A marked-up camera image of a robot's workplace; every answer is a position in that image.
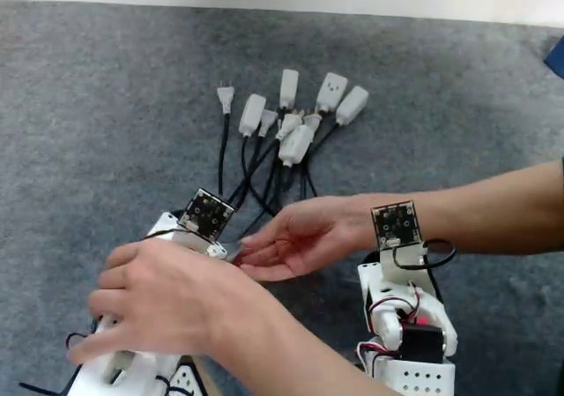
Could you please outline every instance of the white plug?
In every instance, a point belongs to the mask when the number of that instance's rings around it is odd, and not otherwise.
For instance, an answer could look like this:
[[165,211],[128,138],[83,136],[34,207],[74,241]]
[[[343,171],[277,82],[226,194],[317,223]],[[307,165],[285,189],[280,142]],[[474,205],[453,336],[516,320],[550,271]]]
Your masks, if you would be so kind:
[[353,122],[357,115],[368,103],[368,92],[360,86],[346,95],[345,99],[337,108],[335,115],[338,125],[348,125]]
[[319,94],[317,95],[316,112],[333,112],[338,103],[343,99],[348,80],[342,76],[330,72],[325,77]]
[[258,94],[251,94],[245,104],[241,122],[239,123],[239,133],[245,137],[250,137],[261,122],[266,98]]
[[231,102],[235,96],[235,88],[233,86],[218,87],[218,97],[223,108],[223,114],[231,114]]
[[289,135],[298,126],[300,126],[303,114],[303,111],[301,111],[299,114],[297,114],[296,111],[294,111],[292,114],[286,114],[284,116],[284,121],[282,121],[282,124],[278,128],[276,138],[278,140],[284,140],[287,135]]
[[298,93],[299,72],[296,70],[284,70],[282,72],[282,83],[280,85],[280,107],[283,110],[293,109]]
[[317,131],[319,124],[321,123],[322,117],[319,114],[311,114],[309,116],[304,116],[303,123],[311,129],[312,132]]
[[258,136],[264,138],[277,119],[278,114],[276,112],[265,109],[261,116],[261,128],[258,131]]
[[314,132],[306,124],[302,124],[282,141],[278,157],[285,167],[299,164],[303,160],[309,145],[314,140],[314,135]]

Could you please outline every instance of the left hand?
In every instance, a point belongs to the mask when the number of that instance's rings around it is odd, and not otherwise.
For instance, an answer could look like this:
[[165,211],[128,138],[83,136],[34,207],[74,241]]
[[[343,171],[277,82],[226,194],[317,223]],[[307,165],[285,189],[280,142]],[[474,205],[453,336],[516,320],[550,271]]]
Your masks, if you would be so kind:
[[237,267],[158,238],[114,250],[99,286],[90,311],[120,322],[73,347],[75,364],[119,350],[214,356],[236,318],[270,296]]

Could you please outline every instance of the white robotic hand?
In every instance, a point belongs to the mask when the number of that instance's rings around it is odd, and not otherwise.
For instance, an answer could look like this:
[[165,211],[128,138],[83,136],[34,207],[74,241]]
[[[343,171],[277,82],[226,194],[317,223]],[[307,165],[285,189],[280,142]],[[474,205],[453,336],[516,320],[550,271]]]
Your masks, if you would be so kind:
[[405,396],[453,396],[456,330],[437,298],[413,202],[372,210],[379,262],[359,265],[363,310],[375,336],[357,352],[365,372]]

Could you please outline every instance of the gray carpet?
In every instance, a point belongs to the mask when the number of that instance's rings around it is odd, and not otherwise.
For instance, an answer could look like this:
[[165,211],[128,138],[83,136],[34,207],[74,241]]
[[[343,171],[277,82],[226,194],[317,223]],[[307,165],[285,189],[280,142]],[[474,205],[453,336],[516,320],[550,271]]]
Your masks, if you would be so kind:
[[[564,81],[542,57],[564,31],[422,19],[96,4],[0,3],[0,394],[61,389],[67,332],[106,255],[198,187],[216,189],[220,80],[274,108],[301,72],[310,107],[328,71],[372,94],[313,165],[323,194],[453,186],[554,159]],[[239,181],[240,139],[226,182]],[[230,239],[256,213],[248,204]],[[367,337],[355,265],[271,286],[336,350]],[[457,258],[438,273],[466,395],[552,394],[564,358],[564,262]],[[242,389],[214,367],[226,394]]]

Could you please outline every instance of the circuit board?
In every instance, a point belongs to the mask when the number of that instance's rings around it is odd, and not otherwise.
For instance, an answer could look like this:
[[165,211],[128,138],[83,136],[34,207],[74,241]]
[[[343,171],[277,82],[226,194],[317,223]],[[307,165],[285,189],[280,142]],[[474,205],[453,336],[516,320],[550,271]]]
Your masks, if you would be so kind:
[[234,213],[234,208],[209,191],[198,189],[178,224],[215,242]]
[[380,250],[422,243],[412,201],[372,208],[371,213]]

